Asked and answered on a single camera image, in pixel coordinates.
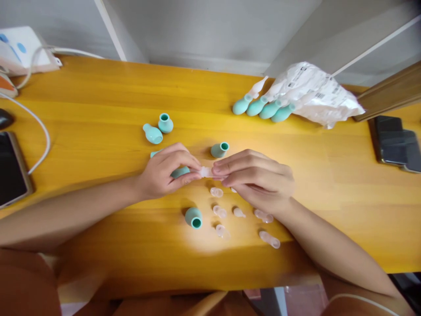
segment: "smartphone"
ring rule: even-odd
[[[421,152],[417,135],[410,130],[403,130],[407,149],[408,162],[402,166],[402,170],[408,172],[421,173]]]
[[[377,116],[373,119],[371,137],[377,161],[389,165],[403,166],[408,163],[402,120],[391,116]]]
[[[0,133],[0,209],[33,193],[18,142],[13,133]]]

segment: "forearm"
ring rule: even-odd
[[[0,247],[49,251],[104,217],[141,200],[134,177],[66,193],[0,220]]]
[[[323,269],[367,290],[396,295],[397,290],[387,274],[366,251],[294,199],[275,217]]]

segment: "transparent silicone nozzle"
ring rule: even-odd
[[[227,217],[227,211],[224,210],[221,206],[215,205],[213,208],[213,211],[216,215],[218,215],[220,218]]]
[[[259,236],[264,242],[270,244],[275,249],[278,249],[281,246],[281,242],[279,241],[279,239],[273,237],[268,232],[261,231],[259,232]]]
[[[234,209],[234,215],[237,217],[246,217],[246,215],[243,213],[243,211],[240,208]]]
[[[273,222],[273,216],[270,215],[270,214],[268,214],[268,213],[265,213],[265,212],[263,212],[261,210],[258,210],[258,209],[254,210],[254,215],[257,218],[260,218],[264,223],[271,223],[271,222]]]
[[[216,233],[218,234],[219,237],[225,239],[225,240],[229,240],[231,238],[231,234],[229,233],[229,231],[221,224],[216,226]]]
[[[211,195],[214,196],[214,197],[216,197],[216,198],[217,197],[218,198],[221,198],[224,195],[224,191],[222,191],[221,189],[218,189],[218,188],[213,187],[210,190],[211,190],[210,191]]]

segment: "white wall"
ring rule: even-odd
[[[29,25],[50,45],[120,59],[93,0],[3,0],[0,28]]]
[[[335,76],[339,83],[374,86],[421,60],[421,22]]]
[[[109,0],[151,63],[261,75],[321,0]]]
[[[334,73],[419,14],[417,0],[324,0],[265,72],[308,61]]]

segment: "black mouse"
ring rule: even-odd
[[[5,129],[9,127],[14,122],[13,116],[3,109],[0,109],[0,129]]]

